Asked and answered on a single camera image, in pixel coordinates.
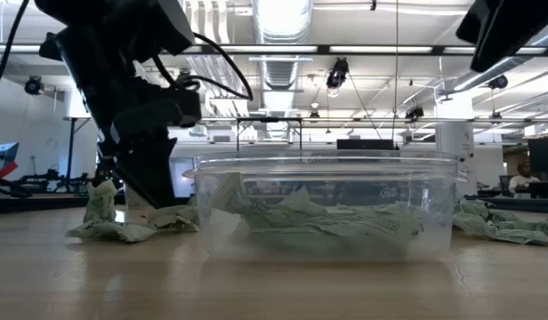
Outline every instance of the light fixture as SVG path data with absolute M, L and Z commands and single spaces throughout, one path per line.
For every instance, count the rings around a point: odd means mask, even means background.
M 192 45 L 191 47 L 185 49 L 183 52 L 186 52 L 186 53 L 201 52 L 201 46 L 200 45 Z
M 200 121 L 236 121 L 235 117 L 205 117 L 201 118 Z
M 337 58 L 334 66 L 332 67 L 329 75 L 327 76 L 327 96 L 329 98 L 335 98 L 339 95 L 340 88 L 349 74 L 349 63 L 345 58 Z
M 313 62 L 313 58 L 307 57 L 250 57 L 251 62 Z
M 316 52 L 316 45 L 224 45 L 225 52 Z
M 537 47 L 523 47 L 517 51 L 516 54 L 541 54 L 545 52 L 547 48 L 537 48 Z
M 40 45 L 33 44 L 14 44 L 11 47 L 11 53 L 31 53 L 38 54 Z M 0 53 L 5 51 L 5 44 L 0 44 Z
M 313 10 L 323 11 L 362 11 L 371 10 L 372 4 L 316 4 Z M 396 12 L 397 8 L 394 4 L 387 6 L 387 4 L 379 4 L 376 8 L 378 12 Z M 466 10 L 421 10 L 421 9 L 409 9 L 399 8 L 399 13 L 414 14 L 414 15 L 432 15 L 432 16 L 464 16 Z
M 332 89 L 332 88 L 327 88 L 327 96 L 329 98 L 337 98 L 337 96 L 339 95 L 339 92 L 341 90 L 339 88 L 336 88 L 336 89 Z
M 473 54 L 475 51 L 475 47 L 448 47 L 444 49 L 446 54 Z
M 430 53 L 431 46 L 377 46 L 377 45 L 342 45 L 330 46 L 329 51 L 333 53 Z

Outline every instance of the green cloth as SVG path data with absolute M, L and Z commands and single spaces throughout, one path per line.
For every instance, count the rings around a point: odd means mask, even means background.
M 548 219 L 524 221 L 509 212 L 491 212 L 486 202 L 460 202 L 460 212 L 454 214 L 454 225 L 474 236 L 488 236 L 515 244 L 548 244 Z
M 198 231 L 197 207 L 177 205 L 154 210 L 146 214 L 148 223 L 116 222 L 114 196 L 117 193 L 112 180 L 102 182 L 97 188 L 88 184 L 88 204 L 83 224 L 69 230 L 68 237 L 81 239 L 124 240 L 129 243 L 144 241 L 161 228 L 180 231 Z

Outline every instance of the ceiling light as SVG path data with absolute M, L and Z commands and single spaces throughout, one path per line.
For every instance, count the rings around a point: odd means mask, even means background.
M 343 45 L 331 46 L 329 51 L 333 53 L 430 53 L 431 46 L 376 46 L 376 45 Z
M 306 121 L 306 122 L 318 121 L 318 119 L 308 119 L 308 118 L 305 118 L 305 119 L 303 119 L 303 120 Z M 329 122 L 348 122 L 348 121 L 353 121 L 353 118 L 324 118 L 324 121 L 329 121 Z
M 313 62 L 313 58 L 307 57 L 250 57 L 248 60 L 251 62 Z
M 337 96 L 339 95 L 339 92 L 341 90 L 339 88 L 336 88 L 336 89 L 332 89 L 332 88 L 327 88 L 327 97 L 329 98 L 337 98 Z
M 316 52 L 316 45 L 224 45 L 225 52 Z
M 192 45 L 191 47 L 185 49 L 183 52 L 201 52 L 201 46 L 200 45 Z
M 517 51 L 516 54 L 541 54 L 545 52 L 547 48 L 529 48 L 523 47 Z
M 206 117 L 201 118 L 200 121 L 236 121 L 235 117 Z
M 34 53 L 38 54 L 40 45 L 33 44 L 14 44 L 11 47 L 11 53 Z M 5 51 L 5 44 L 0 44 L 0 53 Z
M 380 11 L 396 12 L 396 8 L 381 8 Z M 466 10 L 418 10 L 418 9 L 403 9 L 399 8 L 399 13 L 415 14 L 415 15 L 432 15 L 432 16 L 464 16 L 468 12 Z
M 339 88 L 341 88 L 342 84 L 347 79 L 347 74 L 349 73 L 349 63 L 347 63 L 347 59 L 345 58 L 337 58 L 335 61 L 334 66 L 332 67 L 331 71 L 329 72 L 329 76 L 327 76 L 327 92 L 335 93 L 335 97 L 337 94 L 339 94 Z
M 476 47 L 448 47 L 444 49 L 446 54 L 473 54 Z

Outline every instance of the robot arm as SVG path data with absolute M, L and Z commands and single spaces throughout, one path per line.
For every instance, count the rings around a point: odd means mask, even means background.
M 199 95 L 181 84 L 161 88 L 135 76 L 133 61 L 194 42 L 177 0 L 36 0 L 67 26 L 47 35 L 39 55 L 63 60 L 100 130 L 105 163 L 154 207 L 173 205 L 168 125 L 201 118 Z

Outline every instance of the desk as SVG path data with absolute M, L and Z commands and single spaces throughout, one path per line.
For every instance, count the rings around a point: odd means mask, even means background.
M 226 263 L 197 234 L 65 238 L 83 214 L 0 214 L 0 319 L 548 319 L 548 247 L 456 232 L 441 263 Z

